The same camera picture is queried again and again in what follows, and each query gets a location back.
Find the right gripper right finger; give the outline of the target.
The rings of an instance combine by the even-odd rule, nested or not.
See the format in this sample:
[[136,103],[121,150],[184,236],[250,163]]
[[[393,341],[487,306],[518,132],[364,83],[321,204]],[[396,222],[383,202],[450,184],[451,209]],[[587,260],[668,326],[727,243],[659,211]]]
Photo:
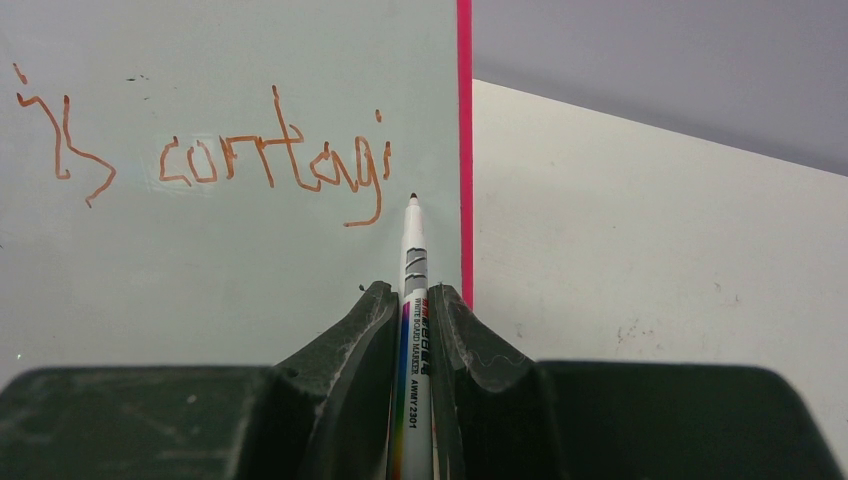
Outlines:
[[444,479],[839,479],[801,397],[753,366],[535,361],[429,290]]

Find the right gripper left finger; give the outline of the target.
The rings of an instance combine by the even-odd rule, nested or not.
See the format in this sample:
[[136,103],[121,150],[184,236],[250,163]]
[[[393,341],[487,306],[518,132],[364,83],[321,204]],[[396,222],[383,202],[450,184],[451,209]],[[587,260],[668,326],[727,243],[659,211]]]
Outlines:
[[1,394],[1,475],[381,479],[397,319],[377,281],[273,366],[27,371]]

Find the white whiteboard marker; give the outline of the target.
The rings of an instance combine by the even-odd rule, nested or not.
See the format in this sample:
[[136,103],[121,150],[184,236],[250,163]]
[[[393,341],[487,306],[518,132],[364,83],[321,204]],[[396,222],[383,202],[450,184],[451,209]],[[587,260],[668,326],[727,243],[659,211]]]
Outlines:
[[432,479],[428,252],[416,194],[410,195],[405,209],[400,260],[398,350],[387,477]]

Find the pink framed whiteboard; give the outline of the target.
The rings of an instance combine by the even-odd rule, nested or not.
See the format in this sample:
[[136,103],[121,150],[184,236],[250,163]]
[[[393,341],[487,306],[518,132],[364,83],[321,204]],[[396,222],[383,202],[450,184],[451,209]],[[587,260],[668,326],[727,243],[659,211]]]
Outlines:
[[5,1],[1,380],[277,362],[396,283],[473,291],[467,1]]

